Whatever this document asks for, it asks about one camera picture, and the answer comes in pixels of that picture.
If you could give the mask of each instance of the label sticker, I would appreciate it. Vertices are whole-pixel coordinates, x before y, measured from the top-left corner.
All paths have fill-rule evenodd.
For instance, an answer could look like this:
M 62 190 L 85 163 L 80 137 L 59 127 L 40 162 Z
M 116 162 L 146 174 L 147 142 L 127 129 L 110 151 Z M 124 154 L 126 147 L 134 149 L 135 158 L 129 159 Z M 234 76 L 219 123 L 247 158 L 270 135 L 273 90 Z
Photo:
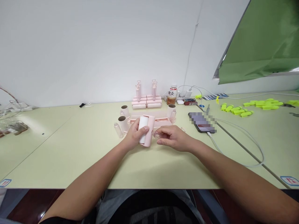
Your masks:
M 294 178 L 294 177 L 290 177 L 290 176 L 280 176 L 280 178 L 286 182 L 288 185 L 291 186 L 299 186 L 299 181 Z
M 0 182 L 0 187 L 6 187 L 11 182 L 11 179 L 4 179 Z
M 12 128 L 8 129 L 8 131 L 11 132 L 11 133 L 13 133 L 13 134 L 18 133 L 16 130 L 14 130 Z

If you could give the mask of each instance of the black object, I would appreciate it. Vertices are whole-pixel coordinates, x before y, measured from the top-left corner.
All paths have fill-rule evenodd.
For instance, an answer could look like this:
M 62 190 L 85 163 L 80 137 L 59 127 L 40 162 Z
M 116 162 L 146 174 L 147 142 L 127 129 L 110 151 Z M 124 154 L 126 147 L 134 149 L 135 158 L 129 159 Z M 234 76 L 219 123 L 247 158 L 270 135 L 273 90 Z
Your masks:
M 291 105 L 291 104 L 282 104 L 281 106 L 286 106 L 286 107 L 294 107 L 293 105 Z

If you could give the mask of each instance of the pink plastic part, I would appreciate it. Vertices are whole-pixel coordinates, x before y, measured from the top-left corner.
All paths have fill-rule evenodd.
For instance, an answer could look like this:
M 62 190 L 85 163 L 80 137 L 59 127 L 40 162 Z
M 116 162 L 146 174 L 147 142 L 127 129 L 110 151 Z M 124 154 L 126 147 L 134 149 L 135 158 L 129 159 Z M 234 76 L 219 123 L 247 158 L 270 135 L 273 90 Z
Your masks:
M 144 115 L 144 117 L 149 118 L 149 122 L 147 126 L 149 127 L 149 131 L 145 135 L 145 142 L 144 144 L 141 144 L 145 147 L 150 147 L 150 144 L 152 142 L 152 131 L 154 129 L 154 124 L 155 124 L 155 117 L 154 116 L 149 116 L 149 115 Z
M 137 99 L 137 96 L 134 96 L 133 98 L 134 98 L 134 99 L 135 99 L 135 98 Z M 146 98 L 146 95 L 141 96 L 141 98 Z
M 156 100 L 161 100 L 162 98 L 160 96 L 156 96 Z M 147 97 L 147 100 L 153 100 L 152 97 Z
M 146 100 L 147 100 L 146 97 L 142 97 L 142 98 L 140 98 L 140 101 L 146 101 Z
M 153 101 L 153 100 L 147 100 L 146 101 L 146 104 L 151 104 L 151 103 L 162 103 L 162 100 L 155 100 L 155 101 Z
M 149 94 L 149 95 L 146 95 L 146 97 L 153 97 L 153 95 L 152 95 L 152 94 Z
M 154 103 L 154 104 L 148 104 L 147 108 L 161 108 L 162 104 L 161 103 Z
M 146 104 L 132 105 L 133 110 L 146 109 Z
M 142 105 L 142 104 L 145 104 L 145 105 L 146 105 L 146 101 L 140 101 L 140 102 L 133 101 L 133 102 L 132 102 L 132 105 Z

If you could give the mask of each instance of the white wall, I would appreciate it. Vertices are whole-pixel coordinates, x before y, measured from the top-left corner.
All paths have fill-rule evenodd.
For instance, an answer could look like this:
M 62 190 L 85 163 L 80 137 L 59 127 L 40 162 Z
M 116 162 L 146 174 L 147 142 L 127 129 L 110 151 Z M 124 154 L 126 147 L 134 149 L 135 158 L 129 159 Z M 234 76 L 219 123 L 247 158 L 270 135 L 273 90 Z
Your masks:
M 299 76 L 217 85 L 219 60 L 249 0 L 205 0 L 186 85 L 216 93 L 294 89 Z M 184 83 L 199 0 L 0 0 L 1 87 L 39 107 L 127 101 Z

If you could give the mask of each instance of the white cable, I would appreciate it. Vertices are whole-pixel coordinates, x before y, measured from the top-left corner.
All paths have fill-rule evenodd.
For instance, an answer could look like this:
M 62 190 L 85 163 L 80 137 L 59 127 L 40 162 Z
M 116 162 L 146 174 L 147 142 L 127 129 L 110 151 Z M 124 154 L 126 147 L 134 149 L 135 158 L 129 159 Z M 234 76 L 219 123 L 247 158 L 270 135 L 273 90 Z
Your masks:
M 208 91 L 209 93 L 211 93 L 214 96 L 217 96 L 216 94 L 212 93 L 211 91 L 203 88 L 203 87 L 198 87 L 198 86 L 192 86 L 192 87 L 197 87 L 197 88 L 201 88 L 204 89 L 206 91 Z M 263 94 L 258 94 L 258 95 L 254 95 L 254 96 L 247 96 L 247 97 L 241 97 L 241 98 L 230 98 L 230 97 L 224 97 L 222 96 L 222 98 L 226 98 L 226 99 L 233 99 L 233 100 L 240 100 L 240 99 L 245 99 L 245 98 L 250 98 L 250 97 L 255 97 L 255 96 L 262 96 L 262 95 L 267 95 L 267 94 L 276 94 L 276 95 L 287 95 L 287 96 L 299 96 L 299 94 L 286 94 L 286 93 L 263 93 Z
M 202 0 L 202 2 L 200 4 L 200 9 L 199 9 L 199 12 L 198 12 L 198 17 L 197 17 L 197 21 L 196 21 L 195 28 L 194 28 L 194 33 L 193 33 L 193 39 L 192 39 L 192 42 L 191 42 L 191 45 L 190 45 L 190 50 L 189 50 L 188 60 L 187 60 L 187 67 L 186 67 L 185 78 L 184 78 L 184 84 L 186 82 L 186 77 L 187 77 L 187 73 L 188 73 L 188 69 L 189 69 L 190 55 L 191 55 L 191 51 L 192 51 L 192 48 L 193 48 L 193 43 L 194 43 L 194 39 L 195 39 L 195 35 L 196 35 L 196 30 L 197 30 L 197 26 L 198 26 L 198 22 L 199 22 L 200 13 L 202 11 L 203 2 L 204 2 L 204 0 Z
M 265 155 L 264 155 L 264 151 L 262 150 L 262 148 L 261 148 L 261 146 L 258 144 L 258 142 L 252 137 L 252 135 L 251 134 L 249 134 L 249 132 L 248 131 L 246 131 L 244 128 L 242 128 L 242 127 L 240 127 L 240 126 L 238 126 L 238 125 L 236 125 L 236 124 L 234 124 L 234 123 L 232 123 L 232 122 L 229 122 L 229 121 L 225 121 L 225 120 L 221 120 L 221 119 L 217 119 L 217 120 L 220 120 L 220 121 L 224 121 L 224 122 L 228 122 L 228 123 L 231 123 L 231 124 L 233 124 L 233 125 L 235 125 L 235 126 L 237 126 L 237 127 L 239 127 L 239 128 L 241 128 L 242 130 L 244 130 L 250 137 L 251 137 L 251 139 L 253 140 L 253 142 L 257 145 L 257 147 L 259 148 L 259 150 L 261 151 L 261 154 L 262 154 L 262 157 L 263 157 L 263 160 L 259 163 L 259 164 L 257 164 L 257 165 L 253 165 L 253 166 L 247 166 L 247 165 L 244 165 L 244 164 L 241 164 L 241 165 L 243 165 L 243 166 L 245 166 L 245 167 L 250 167 L 250 168 L 253 168 L 253 167 L 258 167 L 258 166 L 261 166 L 261 165 L 263 165 L 264 163 L 265 163 Z M 213 139 L 213 137 L 212 137 L 212 135 L 211 135 L 211 133 L 210 132 L 207 132 L 207 134 L 208 134 L 208 136 L 210 136 L 210 138 L 211 138 L 211 140 L 213 141 L 213 143 L 215 144 L 215 146 L 216 146 L 216 148 L 218 149 L 218 151 L 221 153 L 221 154 L 223 154 L 224 155 L 224 153 L 220 150 L 220 148 L 218 147 L 218 145 L 216 144 L 216 142 L 215 142 L 215 140 Z

